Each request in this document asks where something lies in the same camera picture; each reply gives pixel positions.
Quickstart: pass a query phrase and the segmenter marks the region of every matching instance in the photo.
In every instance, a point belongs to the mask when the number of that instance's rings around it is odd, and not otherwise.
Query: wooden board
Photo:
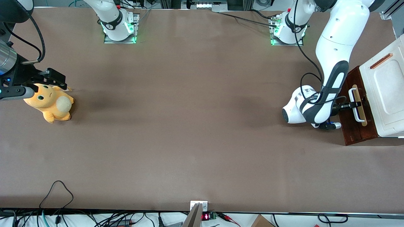
[[[354,118],[352,110],[340,111],[339,119],[342,124],[342,132],[344,135],[345,145],[352,145],[355,143],[379,137],[377,135],[376,125],[373,119],[372,112],[370,110],[370,106],[369,104],[367,104],[366,101],[367,99],[366,91],[364,89],[362,76],[359,71],[359,66],[355,67],[348,73],[339,95],[349,97],[348,90],[351,89],[352,86],[354,85],[358,87],[357,90],[359,92],[360,100],[364,100],[364,102],[362,102],[363,103],[362,107],[365,113],[367,125],[362,126],[361,123],[357,122]]]

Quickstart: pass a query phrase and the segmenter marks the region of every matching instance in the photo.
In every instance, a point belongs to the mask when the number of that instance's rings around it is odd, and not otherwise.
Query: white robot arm
[[[118,9],[114,0],[84,0],[99,17],[107,36],[113,41],[121,41],[133,32],[133,13]]]
[[[349,70],[352,49],[369,18],[369,7],[375,0],[328,0],[330,19],[322,32],[316,47],[317,59],[324,72],[322,87],[316,92],[311,86],[297,88],[282,114],[287,123],[308,122],[317,128],[325,123],[332,111],[337,95],[341,91]],[[307,28],[307,22],[314,12],[316,0],[295,0],[290,13],[283,13],[278,38],[286,43],[296,43]],[[328,129],[340,128],[333,123]]]

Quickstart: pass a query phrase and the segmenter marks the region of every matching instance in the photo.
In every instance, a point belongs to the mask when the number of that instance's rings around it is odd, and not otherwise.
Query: stuffed toy
[[[67,121],[71,116],[69,113],[74,99],[61,91],[58,86],[49,86],[45,84],[35,84],[38,86],[38,92],[24,101],[33,108],[41,111],[47,122],[53,123],[55,120]]]

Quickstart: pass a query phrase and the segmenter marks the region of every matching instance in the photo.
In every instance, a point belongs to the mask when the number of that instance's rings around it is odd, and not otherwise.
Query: power cord
[[[271,17],[274,17],[274,16],[276,16],[277,14],[275,14],[275,15],[272,15],[272,16],[265,16],[264,14],[262,14],[260,11],[258,11],[258,10],[255,10],[255,9],[250,9],[250,11],[253,11],[253,12],[256,12],[256,13],[258,13],[258,15],[260,15],[261,17],[263,17],[263,18],[265,18],[265,19],[268,19],[268,20],[270,20],[271,19]]]
[[[124,3],[122,0],[119,0],[119,2],[122,3],[122,5],[123,5],[123,4],[126,4],[126,5],[128,5],[128,6],[132,7],[132,8],[134,8],[134,9],[136,9],[135,7],[141,7],[141,8],[147,9],[145,6],[134,6],[134,5],[129,4],[129,2],[128,2],[127,0],[124,0],[124,1],[125,1],[125,3]]]
[[[146,217],[147,219],[149,219],[149,220],[153,223],[153,227],[155,227],[155,226],[154,226],[154,221],[151,220],[151,219],[146,215],[146,213],[144,213],[144,215],[145,215],[145,217]]]
[[[296,0],[296,4],[295,4],[295,10],[294,10],[294,15],[293,15],[293,30],[294,31],[296,31],[296,10],[297,10],[297,3],[298,3],[298,1],[299,0]],[[303,56],[307,59],[307,60],[309,60],[313,65],[314,65],[314,67],[317,69],[317,71],[318,71],[318,74],[320,75],[320,76],[317,76],[317,75],[315,75],[315,74],[313,74],[313,73],[305,73],[302,77],[301,77],[301,79],[300,79],[300,92],[301,92],[301,94],[302,94],[302,96],[303,96],[303,98],[304,99],[306,99],[306,97],[304,96],[304,93],[303,93],[303,88],[302,88],[302,85],[303,85],[303,78],[306,76],[306,75],[313,75],[313,76],[315,76],[317,79],[319,79],[320,80],[320,82],[321,82],[321,85],[320,86],[323,86],[323,74],[321,73],[321,70],[320,70],[320,68],[317,66],[317,64],[314,62],[314,61],[312,61],[305,53],[304,53],[304,51],[302,50],[302,48],[300,47],[300,44],[299,44],[299,41],[298,41],[298,39],[297,39],[297,34],[294,32],[294,34],[295,34],[295,40],[296,40],[296,44],[297,44],[297,47],[299,48],[299,50],[300,50],[300,52],[303,54]],[[317,92],[317,94],[319,94],[319,97],[317,98],[317,100],[320,100],[321,99],[321,97],[322,97],[322,93],[321,92]],[[339,97],[336,97],[335,99],[331,99],[331,100],[328,100],[328,101],[324,101],[324,102],[312,102],[311,100],[308,102],[308,103],[310,103],[310,104],[313,104],[313,105],[321,105],[321,104],[325,104],[325,103],[329,103],[329,102],[334,102],[335,100],[338,100],[338,99],[341,99],[341,98],[344,98],[345,100],[343,101],[343,103],[347,100],[347,98],[346,98],[346,96],[339,96]]]
[[[161,219],[160,212],[158,213],[158,227],[166,227]]]
[[[24,42],[24,43],[26,43],[26,44],[28,44],[28,45],[34,47],[34,48],[38,51],[38,53],[39,53],[39,56],[38,56],[37,59],[40,59],[40,58],[41,58],[41,56],[42,56],[42,51],[41,51],[37,46],[35,46],[34,44],[32,44],[32,43],[26,41],[25,39],[23,39],[23,38],[21,38],[21,37],[19,37],[18,35],[16,35],[16,34],[8,27],[8,25],[7,25],[6,22],[3,22],[3,25],[4,25],[4,27],[6,28],[6,30],[7,30],[12,36],[14,36],[15,38],[21,40],[22,42]]]
[[[217,216],[225,221],[228,221],[230,223],[238,225],[238,227],[241,227],[240,224],[238,224],[235,220],[233,220],[231,217],[221,213],[221,212],[216,212]]]
[[[274,222],[275,222],[276,227],[279,227],[278,223],[276,222],[275,214],[272,214],[272,216],[274,217]]]
[[[320,217],[325,217],[327,221],[321,220]],[[332,227],[332,226],[331,226],[331,223],[334,223],[334,224],[342,224],[342,223],[347,222],[347,221],[348,221],[348,215],[345,215],[344,217],[345,217],[345,220],[343,220],[343,221],[330,221],[330,219],[329,219],[325,214],[318,214],[318,216],[317,216],[317,218],[318,218],[319,221],[321,221],[321,222],[324,223],[324,224],[329,224],[330,227]]]
[[[24,13],[29,17],[29,19],[32,21],[32,23],[35,26],[36,31],[38,32],[39,39],[41,40],[41,44],[42,44],[42,54],[41,54],[41,56],[36,61],[29,61],[29,62],[26,62],[26,63],[27,64],[39,63],[45,57],[45,41],[44,41],[44,37],[42,36],[42,33],[39,30],[38,24],[35,22],[34,18],[31,16],[31,14],[21,5],[21,3],[19,1],[14,0],[14,3],[16,3],[24,11]]]
[[[56,218],[55,218],[55,224],[56,224],[56,225],[58,225],[58,224],[60,223],[60,221],[61,221],[61,220],[60,220],[60,216],[59,216],[60,210],[64,209],[67,205],[69,205],[69,204],[70,204],[71,202],[73,202],[73,200],[74,200],[74,195],[73,195],[73,193],[66,187],[66,185],[65,185],[65,183],[64,183],[63,181],[57,180],[57,181],[53,182],[53,184],[52,184],[52,186],[50,187],[50,189],[49,189],[48,193],[46,194],[45,198],[42,199],[41,203],[39,204],[39,210],[42,209],[42,218],[44,219],[44,222],[45,222],[46,227],[49,227],[49,225],[48,225],[48,223],[47,223],[47,221],[46,221],[46,219],[45,219],[44,210],[43,210],[43,208],[41,207],[41,205],[42,205],[42,203],[48,198],[49,194],[51,193],[53,187],[55,186],[55,184],[56,184],[57,182],[60,182],[60,183],[63,185],[63,187],[66,189],[66,191],[69,192],[69,194],[72,196],[72,199],[71,199],[68,203],[66,203],[66,205],[62,206],[60,209],[58,209],[58,210],[56,211],[56,212],[57,212],[57,216],[56,216]],[[68,227],[68,225],[67,225],[67,223],[66,223],[66,221],[65,221],[65,218],[64,218],[63,214],[62,214],[62,219],[63,219],[65,225]]]
[[[258,21],[253,21],[253,20],[249,20],[249,19],[246,19],[246,18],[242,18],[242,17],[237,17],[237,16],[234,16],[234,15],[230,15],[230,14],[227,14],[227,13],[218,13],[218,14],[226,15],[226,16],[229,16],[229,17],[234,17],[234,18],[237,18],[237,19],[240,19],[240,20],[243,20],[243,21],[251,22],[251,23],[266,25],[266,26],[270,26],[270,27],[276,27],[276,25],[266,24],[266,23],[262,23],[262,22],[258,22]]]

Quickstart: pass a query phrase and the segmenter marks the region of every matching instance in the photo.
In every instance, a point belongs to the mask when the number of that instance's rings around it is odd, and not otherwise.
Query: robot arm
[[[105,34],[113,41],[126,39],[132,33],[133,13],[118,9],[114,0],[84,0],[100,18]]]
[[[299,1],[304,1],[305,8],[314,3],[313,0],[296,1],[295,5],[298,7]],[[373,3],[372,0],[329,2],[330,19],[316,47],[316,56],[324,72],[322,87],[316,92],[311,86],[304,85],[293,92],[289,103],[282,109],[284,119],[291,124],[309,122],[317,128],[329,119],[334,100],[341,91],[349,70],[348,62],[352,49],[363,32],[369,18],[368,8]]]
[[[133,13],[116,7],[113,0],[85,0],[97,13],[107,36],[114,41],[126,39],[132,33]],[[0,22],[22,23],[32,19],[33,0],[0,0]],[[65,76],[52,68],[40,71],[36,61],[28,61],[11,48],[12,43],[0,40],[0,101],[26,99],[38,92],[35,83],[50,84],[67,88]]]

